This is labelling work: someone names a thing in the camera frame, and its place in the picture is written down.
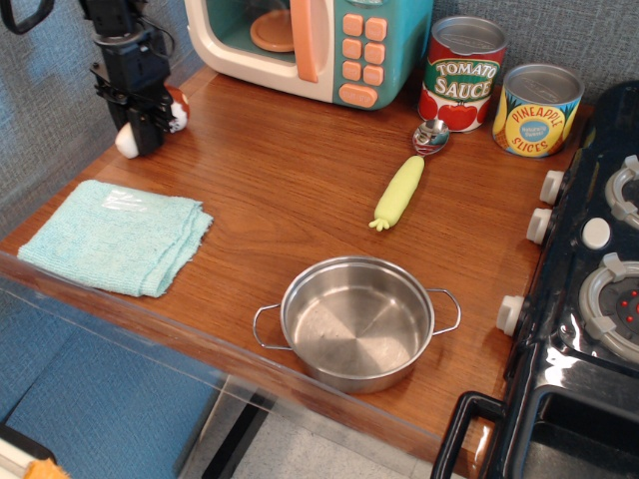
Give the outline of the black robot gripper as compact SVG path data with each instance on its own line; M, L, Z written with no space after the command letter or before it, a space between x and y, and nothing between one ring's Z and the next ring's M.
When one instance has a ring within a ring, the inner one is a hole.
M164 37L95 35L94 42L103 58L91 67L96 92L107 101L116 131L129 120L139 155L154 153L164 145L172 103L165 87L170 64Z

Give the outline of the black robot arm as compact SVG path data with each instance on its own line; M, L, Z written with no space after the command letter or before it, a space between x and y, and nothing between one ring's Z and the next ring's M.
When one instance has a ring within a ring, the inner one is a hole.
M129 158L147 156L164 144L175 120L171 75L171 35L144 14L144 1L84 1L93 41L102 61L91 67L95 90L107 102L118 130L117 148Z

